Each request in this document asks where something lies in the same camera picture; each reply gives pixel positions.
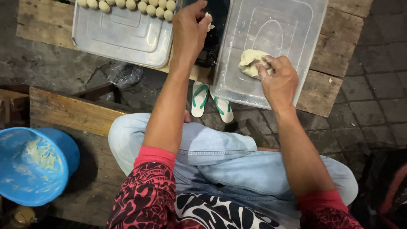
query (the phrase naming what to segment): jeans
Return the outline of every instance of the jeans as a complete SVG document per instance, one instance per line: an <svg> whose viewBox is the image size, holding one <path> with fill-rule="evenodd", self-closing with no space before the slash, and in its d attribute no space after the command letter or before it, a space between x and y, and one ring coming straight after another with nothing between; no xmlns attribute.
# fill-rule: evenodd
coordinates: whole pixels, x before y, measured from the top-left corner
<svg viewBox="0 0 407 229"><path fill-rule="evenodd" d="M110 149L126 175L133 170L149 118L147 113L121 116L110 128ZM334 159L321 158L343 202L349 205L358 192L353 173ZM291 228L299 225L301 213L296 210L281 153L258 151L251 137L216 131L199 123L185 123L174 176L177 194L224 197L273 215L270 217L282 225L281 221L294 222Z"/></svg>

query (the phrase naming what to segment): black device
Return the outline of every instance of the black device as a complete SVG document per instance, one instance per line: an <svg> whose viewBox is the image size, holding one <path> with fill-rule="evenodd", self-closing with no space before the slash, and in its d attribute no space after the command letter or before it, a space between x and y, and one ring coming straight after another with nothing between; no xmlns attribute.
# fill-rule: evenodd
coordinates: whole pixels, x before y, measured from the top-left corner
<svg viewBox="0 0 407 229"><path fill-rule="evenodd" d="M184 0L182 7L186 7L197 0ZM230 0L208 0L205 11L212 16L212 25L215 26L206 35L205 44L198 55L195 64L210 68L216 65L219 49L221 47L223 32L228 18Z"/></svg>

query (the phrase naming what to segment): person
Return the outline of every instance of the person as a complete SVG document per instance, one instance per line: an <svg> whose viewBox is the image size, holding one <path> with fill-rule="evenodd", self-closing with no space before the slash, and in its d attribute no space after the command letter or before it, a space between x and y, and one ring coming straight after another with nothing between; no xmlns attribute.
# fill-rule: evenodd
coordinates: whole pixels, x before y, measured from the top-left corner
<svg viewBox="0 0 407 229"><path fill-rule="evenodd" d="M125 115L111 126L109 146L128 177L107 227L361 228L347 209L358 192L352 172L320 156L298 121L298 75L287 57L263 57L273 77L256 66L281 152L190 122L189 75L212 21L206 5L198 0L174 16L171 67L152 113Z"/></svg>

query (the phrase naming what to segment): patterned shirt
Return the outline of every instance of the patterned shirt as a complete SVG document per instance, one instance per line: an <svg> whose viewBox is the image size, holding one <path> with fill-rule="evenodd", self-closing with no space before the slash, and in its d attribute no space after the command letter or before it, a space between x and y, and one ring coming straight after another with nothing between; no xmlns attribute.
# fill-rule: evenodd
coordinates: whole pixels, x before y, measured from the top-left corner
<svg viewBox="0 0 407 229"><path fill-rule="evenodd" d="M175 155L143 146L134 169L115 198L108 228L283 229L275 220L209 194L176 195ZM361 229L337 190L298 199L301 228Z"/></svg>

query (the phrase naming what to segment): green strap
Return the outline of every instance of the green strap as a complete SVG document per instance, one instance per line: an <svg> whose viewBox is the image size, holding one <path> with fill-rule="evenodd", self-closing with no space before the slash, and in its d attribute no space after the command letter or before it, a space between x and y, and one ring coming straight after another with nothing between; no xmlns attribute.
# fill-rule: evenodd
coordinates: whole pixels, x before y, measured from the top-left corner
<svg viewBox="0 0 407 229"><path fill-rule="evenodd" d="M215 96L215 105L221 115L225 115L225 113L218 107L218 97ZM230 103L228 103L228 113L230 113Z"/></svg>
<svg viewBox="0 0 407 229"><path fill-rule="evenodd" d="M208 99L209 87L208 87L206 84L202 84L202 85L195 91L194 95L192 96L192 105L193 105L194 107L197 107L197 104L195 103L195 97L196 97L197 95L199 95L199 93L201 93L203 90L206 91L206 97L205 97L203 103L201 104L201 106L199 107L200 109L202 109L202 108L205 106L205 104L206 104L206 100Z"/></svg>

